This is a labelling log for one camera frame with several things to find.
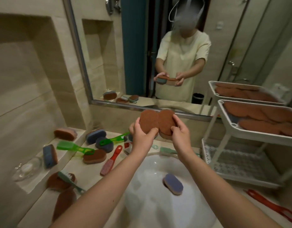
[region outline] green plastic handle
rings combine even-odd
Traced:
[[[115,137],[115,138],[110,138],[110,139],[102,140],[102,141],[99,143],[99,145],[100,145],[100,146],[104,146],[104,145],[107,145],[107,144],[112,143],[112,142],[113,142],[113,143],[120,143],[120,142],[124,141],[124,136],[126,136],[127,134],[129,134],[129,132],[124,133],[124,134],[122,134],[122,135],[119,135],[119,136],[117,136],[117,137]]]

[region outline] trash can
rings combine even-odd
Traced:
[[[204,95],[203,94],[199,94],[199,93],[194,93],[193,94],[193,98],[191,100],[191,103],[193,104],[202,104],[204,99]]]

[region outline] green brush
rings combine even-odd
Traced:
[[[178,154],[174,149],[169,149],[166,147],[162,147],[160,148],[160,153],[169,153],[169,154]]]
[[[63,180],[64,182],[67,182],[67,183],[70,183],[74,188],[77,189],[77,191],[80,193],[80,194],[83,194],[86,192],[86,190],[78,187],[72,180],[71,180],[71,175],[66,173],[64,174],[63,172],[59,171],[57,172],[57,176]]]
[[[83,147],[76,145],[74,142],[65,141],[65,140],[59,141],[56,148],[61,149],[61,150],[75,151],[75,152],[78,151],[78,152],[82,152],[83,154],[86,154],[86,155],[94,154],[94,151],[95,151],[95,149],[83,148]]]
[[[117,136],[117,137],[115,137],[115,138],[105,139],[105,140],[101,141],[101,142],[99,143],[99,145],[100,145],[100,146],[104,146],[104,145],[107,145],[107,144],[112,143],[112,142],[113,142],[114,144],[116,144],[116,143],[120,143],[120,142],[124,141],[124,136],[126,136],[127,134],[129,134],[129,132],[124,133],[124,134],[122,134],[122,135],[119,135],[119,136]]]

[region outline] mirror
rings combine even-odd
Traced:
[[[292,102],[292,0],[110,1],[71,0],[93,99],[211,116],[221,81]]]

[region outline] sink basin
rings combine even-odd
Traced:
[[[183,184],[173,195],[162,183],[167,173]],[[145,228],[209,228],[216,217],[185,166],[174,157],[147,156],[125,191],[130,220]]]

